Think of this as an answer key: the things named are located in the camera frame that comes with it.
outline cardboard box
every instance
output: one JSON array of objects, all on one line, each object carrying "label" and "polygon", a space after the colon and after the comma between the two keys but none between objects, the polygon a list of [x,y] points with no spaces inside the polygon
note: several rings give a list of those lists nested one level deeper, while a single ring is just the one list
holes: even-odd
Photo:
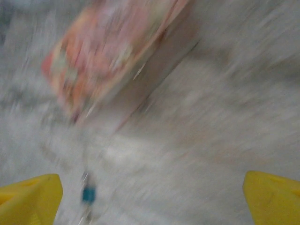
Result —
[{"label": "cardboard box", "polygon": [[[128,1],[131,1],[132,4],[135,1],[143,2],[143,0]],[[53,52],[45,59],[43,71],[52,88],[57,93],[67,115],[74,121],[80,124],[96,125],[96,127],[113,133],[170,73],[176,63],[196,44],[198,24],[193,21],[190,15],[194,1],[158,1],[160,3],[163,2],[162,4],[164,5],[162,8],[166,7],[167,10],[160,10],[158,8],[160,13],[163,12],[163,16],[157,16],[159,19],[156,19],[156,21],[159,20],[160,24],[159,26],[156,25],[156,32],[152,33],[152,36],[146,39],[144,38],[145,33],[139,33],[139,31],[146,30],[147,32],[147,26],[142,23],[134,24],[133,26],[136,27],[139,34],[135,34],[135,28],[132,28],[133,34],[129,34],[129,37],[124,35],[124,39],[128,40],[132,38],[135,50],[131,53],[131,58],[121,64],[120,68],[116,69],[115,72],[109,71],[107,65],[101,67],[105,59],[100,59],[99,64],[97,64],[97,60],[94,60],[96,62],[94,63],[95,70],[81,69],[80,71],[78,65],[72,63],[71,58],[67,62],[67,66],[71,70],[69,73],[75,76],[77,81],[74,82],[73,86],[66,88],[66,78],[62,72],[63,69],[56,69],[57,67],[62,67],[66,70],[66,60],[63,60],[63,66],[57,63],[62,46],[66,40],[77,41],[72,36],[79,33],[86,23],[92,23],[91,21],[95,20],[95,14],[98,11],[109,8],[103,4],[94,4],[86,8],[65,37],[57,44]],[[142,4],[136,6],[137,11],[142,7]],[[88,79],[91,76],[98,78],[92,85],[88,84]]]}]

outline small blue item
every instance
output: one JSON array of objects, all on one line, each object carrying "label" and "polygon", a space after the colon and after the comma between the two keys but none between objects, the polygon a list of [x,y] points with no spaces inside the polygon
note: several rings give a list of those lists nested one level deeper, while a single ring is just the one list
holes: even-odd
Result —
[{"label": "small blue item", "polygon": [[92,205],[96,200],[96,189],[94,187],[84,187],[82,192],[82,201],[88,205]]}]

